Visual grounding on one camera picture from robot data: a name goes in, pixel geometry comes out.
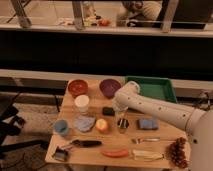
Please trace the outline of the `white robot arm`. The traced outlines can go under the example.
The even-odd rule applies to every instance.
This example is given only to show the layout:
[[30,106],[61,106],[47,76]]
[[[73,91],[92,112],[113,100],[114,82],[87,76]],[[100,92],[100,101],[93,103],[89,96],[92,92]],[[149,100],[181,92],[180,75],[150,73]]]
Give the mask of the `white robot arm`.
[[213,171],[213,110],[141,96],[140,87],[134,81],[116,91],[113,107],[115,111],[131,108],[150,114],[185,131],[191,148],[189,171]]

